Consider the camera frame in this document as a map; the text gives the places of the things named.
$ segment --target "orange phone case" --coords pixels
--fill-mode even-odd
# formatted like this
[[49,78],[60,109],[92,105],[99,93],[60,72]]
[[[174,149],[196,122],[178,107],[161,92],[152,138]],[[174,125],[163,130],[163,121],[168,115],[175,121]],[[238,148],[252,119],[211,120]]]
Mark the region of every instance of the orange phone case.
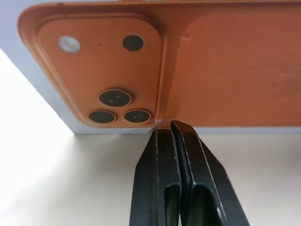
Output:
[[[34,6],[18,28],[82,123],[232,127],[301,125],[300,24],[299,3],[122,1]],[[63,51],[63,36],[80,50]],[[126,104],[102,103],[107,90],[129,95]],[[126,115],[132,110],[140,111]],[[94,111],[114,117],[96,122]]]

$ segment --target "clamp jaw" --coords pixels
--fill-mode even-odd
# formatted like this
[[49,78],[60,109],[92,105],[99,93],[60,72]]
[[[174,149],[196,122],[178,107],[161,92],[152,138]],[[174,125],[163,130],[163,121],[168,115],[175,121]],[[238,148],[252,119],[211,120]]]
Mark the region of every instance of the clamp jaw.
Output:
[[192,126],[157,129],[136,166],[130,226],[250,226],[227,173]]

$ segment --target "white surface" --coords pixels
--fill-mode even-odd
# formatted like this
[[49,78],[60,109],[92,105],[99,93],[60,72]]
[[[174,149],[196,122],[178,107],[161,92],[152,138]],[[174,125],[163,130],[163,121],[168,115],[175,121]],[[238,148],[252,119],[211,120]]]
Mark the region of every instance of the white surface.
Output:
[[[73,136],[2,53],[0,81],[0,225],[127,226],[148,135]],[[301,135],[201,138],[251,225],[301,225]]]
[[[17,20],[21,13],[34,5],[49,2],[77,2],[86,0],[0,0],[0,48],[7,54],[28,81],[56,111],[75,134],[115,134],[146,133],[149,128],[138,129],[98,129],[79,122],[44,74],[38,63],[23,44],[17,30]],[[301,134],[301,127],[288,128],[199,128],[206,134]]]

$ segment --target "white wall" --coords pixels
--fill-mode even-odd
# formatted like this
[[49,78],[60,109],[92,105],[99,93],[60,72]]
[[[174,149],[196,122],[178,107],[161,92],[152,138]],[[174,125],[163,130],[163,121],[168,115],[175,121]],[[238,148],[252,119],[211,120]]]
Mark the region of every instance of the white wall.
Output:
[[[73,136],[0,51],[0,225],[127,226],[148,135]],[[253,226],[301,225],[301,135],[201,135]]]

